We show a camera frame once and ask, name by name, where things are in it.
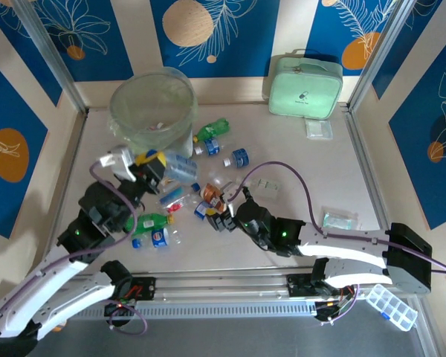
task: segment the blue bottle cap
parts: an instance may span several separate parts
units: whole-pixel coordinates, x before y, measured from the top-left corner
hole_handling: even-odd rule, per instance
[[[149,158],[150,156],[154,155],[157,153],[157,150],[154,149],[150,149],[147,154],[146,154],[146,158]]]
[[[193,189],[193,191],[195,191],[195,192],[200,192],[201,187],[200,187],[199,184],[194,183],[194,184],[192,185],[192,189]]]
[[[140,239],[134,238],[134,239],[132,240],[132,247],[133,247],[134,249],[139,249],[141,246],[142,246],[142,245],[141,245],[141,243],[140,243]]]

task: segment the clear plastic bucket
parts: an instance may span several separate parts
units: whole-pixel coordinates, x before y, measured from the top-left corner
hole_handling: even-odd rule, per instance
[[[164,67],[133,77],[112,95],[109,126],[136,153],[171,149],[190,157],[195,92],[180,71]]]

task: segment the small box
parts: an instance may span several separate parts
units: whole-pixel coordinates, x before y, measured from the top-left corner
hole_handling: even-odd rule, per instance
[[[373,287],[366,302],[402,331],[410,331],[415,324],[418,312],[401,301],[382,285]]]
[[[283,57],[269,96],[269,111],[309,119],[327,119],[342,90],[342,66],[311,58]]]

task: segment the gray floor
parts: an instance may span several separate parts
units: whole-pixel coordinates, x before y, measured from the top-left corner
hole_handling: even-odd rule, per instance
[[[137,329],[137,322],[126,328]],[[424,356],[416,330],[402,332],[364,302],[333,327],[314,318],[149,321],[139,338],[111,332],[104,321],[69,321],[32,357],[412,357]]]

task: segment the cable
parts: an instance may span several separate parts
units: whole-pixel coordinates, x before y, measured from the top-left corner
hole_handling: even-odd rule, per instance
[[[4,303],[4,305],[0,308],[0,315],[3,315],[5,313],[5,311],[7,311],[8,307],[11,306],[22,295],[23,292],[26,292],[27,289],[33,283],[35,283],[36,280],[38,280],[40,277],[42,277],[46,272],[48,272],[51,269],[53,269],[54,267],[58,266],[62,262],[65,262],[66,260],[74,259],[74,258],[77,258],[77,257],[81,257],[81,256],[86,255],[86,254],[101,253],[103,251],[106,251],[107,249],[115,247],[116,245],[119,245],[122,242],[124,242],[125,240],[127,240],[135,232],[135,230],[137,229],[138,217],[137,217],[137,212],[134,209],[134,206],[132,206],[132,203],[121,192],[119,192],[119,190],[116,187],[114,187],[109,181],[104,180],[103,178],[99,177],[95,173],[94,170],[98,166],[101,166],[100,161],[94,162],[91,165],[91,167],[89,167],[89,173],[91,174],[91,176],[96,181],[101,183],[102,186],[106,187],[111,192],[113,192],[114,195],[119,197],[122,200],[122,202],[124,202],[124,204],[126,204],[127,208],[130,209],[130,212],[132,214],[132,218],[134,219],[134,225],[132,226],[132,229],[123,238],[119,239],[118,241],[116,241],[116,242],[114,242],[114,243],[112,243],[110,245],[107,245],[105,247],[100,247],[100,248],[83,249],[81,251],[75,251],[74,253],[68,254],[68,255],[66,255],[64,257],[61,257],[58,260],[55,260],[54,262],[50,263],[48,266],[44,267],[41,270],[41,273],[42,273],[41,275],[34,275],[34,276],[32,276],[32,278],[29,279],[29,281],[27,281],[25,284],[23,284],[23,286],[12,297],[10,297],[6,303]]]
[[[109,316],[108,324],[109,324],[110,329],[112,329],[113,331],[122,333],[124,335],[129,335],[129,336],[142,336],[144,333],[147,332],[147,327],[148,327],[147,320],[136,308],[134,308],[130,305],[121,303],[119,301],[114,301],[114,300],[103,300],[103,302],[104,303],[115,303],[118,307],[123,307],[124,309],[128,309],[130,312],[133,312],[134,314],[136,314],[143,322],[143,329],[140,332],[127,332],[127,331],[123,331],[122,329],[116,329],[116,328],[114,328],[114,325],[112,325],[112,318],[119,312],[119,309],[116,309]]]
[[[321,325],[333,324],[338,319],[340,319],[343,316],[347,315],[349,313],[349,311],[352,310],[352,308],[354,307],[355,303],[357,302],[357,296],[358,296],[358,292],[359,291],[360,291],[360,285],[357,284],[357,288],[355,290],[354,297],[352,299],[352,303],[350,304],[349,308],[347,310],[345,310],[343,313],[341,313],[340,315],[338,315],[336,318],[333,318],[333,319],[331,319],[330,321],[327,321],[327,322],[321,322],[320,324]]]
[[[260,165],[258,165],[256,167],[254,167],[245,176],[245,178],[243,179],[243,181],[239,185],[238,189],[236,190],[235,194],[228,199],[228,203],[232,202],[238,196],[238,194],[243,189],[246,180],[248,180],[249,176],[251,176],[260,167],[267,166],[267,165],[283,166],[286,169],[290,170],[299,179],[300,183],[304,187],[304,191],[306,192],[307,204],[308,204],[308,209],[309,209],[309,216],[311,217],[311,223],[312,223],[312,225],[314,226],[314,228],[315,228],[315,230],[317,232],[319,232],[320,234],[325,236],[322,228],[319,227],[317,225],[316,221],[315,221],[315,218],[314,218],[314,208],[312,207],[311,195],[309,193],[309,189],[307,188],[306,182],[304,181],[303,177],[291,165],[288,165],[288,164],[286,164],[284,162],[281,162],[281,161],[267,161],[267,162],[264,162],[264,163],[262,163],[262,164],[260,164]],[[369,238],[369,237],[357,237],[357,236],[350,236],[350,235],[345,235],[345,234],[332,234],[332,233],[328,233],[326,236],[330,237],[330,238],[357,240],[357,241],[361,241],[361,242],[371,242],[372,241],[372,238]],[[390,241],[384,240],[384,239],[376,239],[376,242],[380,243],[382,245],[387,245],[387,246],[392,247],[392,248],[401,249],[402,251],[405,251],[405,252],[407,252],[409,254],[414,255],[415,257],[418,257],[418,258],[421,258],[423,260],[426,260],[427,262],[429,262],[431,264],[434,264],[435,266],[438,266],[439,268],[443,269],[443,271],[432,270],[433,273],[446,274],[446,265],[445,264],[439,262],[438,260],[434,260],[433,258],[431,258],[431,257],[429,257],[429,256],[427,256],[425,254],[422,254],[422,253],[420,253],[418,251],[415,251],[414,249],[405,247],[405,246],[403,246],[401,244],[398,244],[398,243],[395,243],[395,242],[390,242]]]

